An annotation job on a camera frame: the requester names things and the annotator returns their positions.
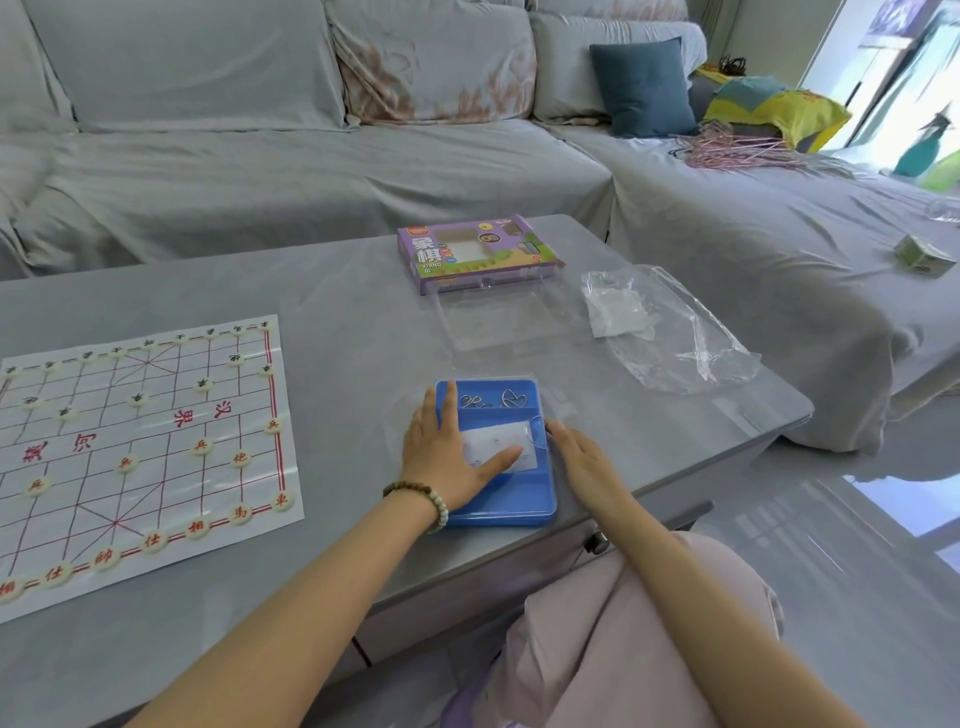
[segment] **hand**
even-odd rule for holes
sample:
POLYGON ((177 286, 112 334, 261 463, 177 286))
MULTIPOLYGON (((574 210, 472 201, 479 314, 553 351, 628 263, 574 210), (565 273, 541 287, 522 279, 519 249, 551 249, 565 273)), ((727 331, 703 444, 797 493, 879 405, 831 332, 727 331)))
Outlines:
POLYGON ((624 496, 633 500, 599 445, 580 430, 564 426, 560 420, 545 423, 564 457, 570 490, 594 518, 614 513, 624 496))
POLYGON ((516 462, 523 448, 513 446, 494 455, 478 468, 464 459, 457 412, 457 384, 446 384, 443 425, 437 422, 437 393, 433 387, 423 396, 423 405, 414 412, 403 438, 403 467, 400 480, 423 483, 444 499, 454 511, 467 505, 483 487, 516 462))

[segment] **purple box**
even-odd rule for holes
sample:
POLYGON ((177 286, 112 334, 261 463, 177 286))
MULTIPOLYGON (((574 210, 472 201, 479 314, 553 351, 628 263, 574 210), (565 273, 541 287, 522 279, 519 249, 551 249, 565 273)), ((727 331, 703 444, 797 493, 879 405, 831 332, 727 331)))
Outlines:
POLYGON ((519 215, 400 228, 396 246, 410 266, 421 296, 547 278, 558 266, 563 267, 519 215))

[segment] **yellow pillow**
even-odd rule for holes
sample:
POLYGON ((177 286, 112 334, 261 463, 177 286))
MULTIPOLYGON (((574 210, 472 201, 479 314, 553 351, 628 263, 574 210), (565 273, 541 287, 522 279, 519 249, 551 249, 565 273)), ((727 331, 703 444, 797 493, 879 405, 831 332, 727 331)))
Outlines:
POLYGON ((705 69, 698 69, 697 73, 723 84, 707 108, 705 121, 718 119, 730 124, 772 124, 782 132, 784 141, 794 148, 813 136, 807 150, 810 153, 822 149, 851 118, 849 111, 826 96, 791 90, 773 79, 724 76, 705 69))

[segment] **person's left hand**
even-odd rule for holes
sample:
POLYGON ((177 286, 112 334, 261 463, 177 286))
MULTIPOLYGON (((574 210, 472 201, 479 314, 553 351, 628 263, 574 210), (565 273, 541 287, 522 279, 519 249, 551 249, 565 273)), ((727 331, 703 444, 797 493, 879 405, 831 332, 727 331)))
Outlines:
POLYGON ((457 402, 457 384, 450 380, 444 398, 444 423, 440 425, 437 421, 437 393, 433 387, 427 389, 423 404, 414 412, 403 437, 403 467, 400 470, 400 480, 430 486, 444 499, 450 511, 467 505, 523 453, 523 448, 513 446, 501 450, 478 468, 469 466, 464 459, 457 402))

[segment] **chinese chess board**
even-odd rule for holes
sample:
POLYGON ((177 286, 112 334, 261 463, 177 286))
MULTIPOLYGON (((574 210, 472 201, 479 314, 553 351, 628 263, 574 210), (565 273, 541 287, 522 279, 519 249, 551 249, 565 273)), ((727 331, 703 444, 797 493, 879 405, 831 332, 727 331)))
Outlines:
POLYGON ((276 316, 0 364, 0 623, 303 518, 276 316))

